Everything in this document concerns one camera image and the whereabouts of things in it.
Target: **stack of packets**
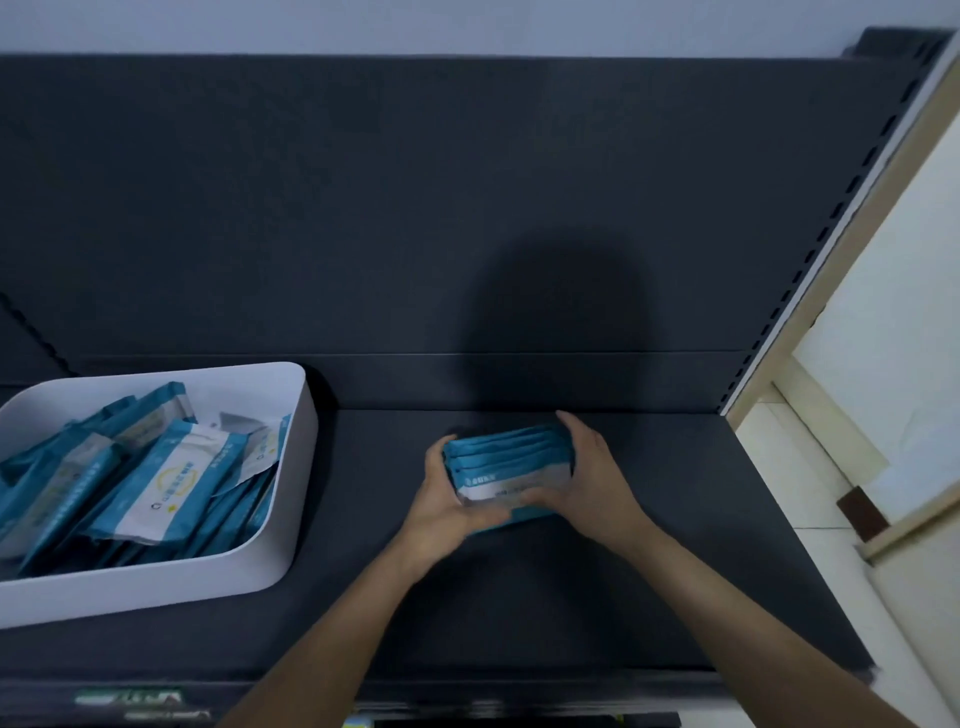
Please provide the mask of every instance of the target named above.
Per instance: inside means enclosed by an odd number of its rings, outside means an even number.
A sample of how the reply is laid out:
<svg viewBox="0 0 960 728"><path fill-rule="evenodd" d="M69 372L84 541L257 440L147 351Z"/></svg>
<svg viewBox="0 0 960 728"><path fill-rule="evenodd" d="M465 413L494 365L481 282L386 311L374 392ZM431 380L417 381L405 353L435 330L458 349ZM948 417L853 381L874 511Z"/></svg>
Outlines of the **stack of packets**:
<svg viewBox="0 0 960 728"><path fill-rule="evenodd" d="M562 488L573 473L570 433L561 425L537 425L495 435L451 440L444 462L457 497L465 505L497 501L513 508L517 523L550 515L537 506L519 506L528 488Z"/></svg>
<svg viewBox="0 0 960 728"><path fill-rule="evenodd" d="M229 551L266 521L289 422L198 425L177 381L70 422L0 462L0 561L39 576Z"/></svg>

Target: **hand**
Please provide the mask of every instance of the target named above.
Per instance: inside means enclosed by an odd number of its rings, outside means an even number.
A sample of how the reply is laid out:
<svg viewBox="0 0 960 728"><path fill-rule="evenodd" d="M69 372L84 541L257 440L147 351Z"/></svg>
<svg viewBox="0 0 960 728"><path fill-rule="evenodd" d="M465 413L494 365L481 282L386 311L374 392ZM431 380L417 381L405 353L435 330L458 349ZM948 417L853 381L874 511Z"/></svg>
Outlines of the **hand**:
<svg viewBox="0 0 960 728"><path fill-rule="evenodd" d="M393 541L415 581L420 581L474 531L500 525L510 518L510 509L504 506L466 507L457 498L446 476L443 456L444 445L456 437L442 437L426 452L423 483Z"/></svg>
<svg viewBox="0 0 960 728"><path fill-rule="evenodd" d="M573 477L564 488L532 488L521 500L556 511L584 536L624 555L637 536L656 527L630 492L603 436L569 412L557 417L577 453Z"/></svg>

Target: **left hand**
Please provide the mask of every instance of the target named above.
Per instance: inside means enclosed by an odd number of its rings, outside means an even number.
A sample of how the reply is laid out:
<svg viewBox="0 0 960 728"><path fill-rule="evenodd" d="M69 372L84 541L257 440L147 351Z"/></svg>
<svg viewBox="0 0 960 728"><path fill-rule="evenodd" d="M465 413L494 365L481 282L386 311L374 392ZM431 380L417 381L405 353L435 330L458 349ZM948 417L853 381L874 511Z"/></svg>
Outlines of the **left hand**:
<svg viewBox="0 0 960 728"><path fill-rule="evenodd" d="M456 437L442 437L426 452L423 483L394 537L393 545L415 581L420 581L474 531L500 525L510 518L510 509L505 506L466 507L457 498L446 476L443 455L444 445Z"/></svg>

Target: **green label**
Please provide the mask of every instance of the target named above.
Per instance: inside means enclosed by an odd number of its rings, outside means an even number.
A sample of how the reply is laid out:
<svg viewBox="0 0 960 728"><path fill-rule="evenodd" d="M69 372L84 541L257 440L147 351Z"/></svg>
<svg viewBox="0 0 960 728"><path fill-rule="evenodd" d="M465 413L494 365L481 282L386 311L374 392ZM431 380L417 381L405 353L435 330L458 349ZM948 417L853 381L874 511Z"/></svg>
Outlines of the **green label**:
<svg viewBox="0 0 960 728"><path fill-rule="evenodd" d="M210 711L126 711L123 717L124 720L149 723L156 723L160 720L176 720L179 722L202 720L203 722L209 722L212 719Z"/></svg>
<svg viewBox="0 0 960 728"><path fill-rule="evenodd" d="M177 688L91 689L77 691L73 702L87 708L175 706L183 705L183 693Z"/></svg>

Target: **right hand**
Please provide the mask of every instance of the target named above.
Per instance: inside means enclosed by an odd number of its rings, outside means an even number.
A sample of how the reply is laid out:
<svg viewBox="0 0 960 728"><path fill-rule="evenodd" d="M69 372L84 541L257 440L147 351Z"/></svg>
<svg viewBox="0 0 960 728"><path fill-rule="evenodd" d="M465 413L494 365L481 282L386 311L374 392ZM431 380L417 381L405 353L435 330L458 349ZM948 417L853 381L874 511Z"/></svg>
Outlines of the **right hand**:
<svg viewBox="0 0 960 728"><path fill-rule="evenodd" d="M580 533L623 555L630 544L656 528L630 492L603 435L569 412L557 412L577 453L573 477L564 488L532 488L521 497L527 505L556 511Z"/></svg>

